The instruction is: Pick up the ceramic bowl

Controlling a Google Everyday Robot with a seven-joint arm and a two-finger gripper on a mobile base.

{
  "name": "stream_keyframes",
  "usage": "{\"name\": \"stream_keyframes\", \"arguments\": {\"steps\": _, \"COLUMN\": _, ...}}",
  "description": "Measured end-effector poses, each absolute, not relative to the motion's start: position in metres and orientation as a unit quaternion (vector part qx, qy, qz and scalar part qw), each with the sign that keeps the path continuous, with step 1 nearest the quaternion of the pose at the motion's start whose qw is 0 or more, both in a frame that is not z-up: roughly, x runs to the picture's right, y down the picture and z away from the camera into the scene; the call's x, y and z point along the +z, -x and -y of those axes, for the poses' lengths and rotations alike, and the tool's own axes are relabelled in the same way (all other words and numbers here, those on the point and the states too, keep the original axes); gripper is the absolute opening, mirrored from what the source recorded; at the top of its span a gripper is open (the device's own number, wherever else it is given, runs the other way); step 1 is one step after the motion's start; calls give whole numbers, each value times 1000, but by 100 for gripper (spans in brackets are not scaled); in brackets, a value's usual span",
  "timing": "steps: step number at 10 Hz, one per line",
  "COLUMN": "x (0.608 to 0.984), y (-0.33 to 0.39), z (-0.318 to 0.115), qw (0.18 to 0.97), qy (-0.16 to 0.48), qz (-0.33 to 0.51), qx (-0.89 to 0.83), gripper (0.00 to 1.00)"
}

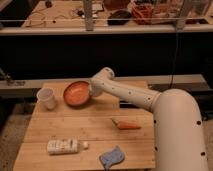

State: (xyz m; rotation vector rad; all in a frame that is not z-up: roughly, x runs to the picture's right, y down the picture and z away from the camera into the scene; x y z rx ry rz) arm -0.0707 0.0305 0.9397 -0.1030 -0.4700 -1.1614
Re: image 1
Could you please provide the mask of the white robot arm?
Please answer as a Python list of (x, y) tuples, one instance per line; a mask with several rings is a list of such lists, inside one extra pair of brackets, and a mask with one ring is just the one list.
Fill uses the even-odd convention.
[(91, 92), (109, 93), (153, 114), (155, 163), (153, 171), (209, 171), (199, 106), (181, 89), (163, 92), (114, 81), (105, 67), (91, 79)]

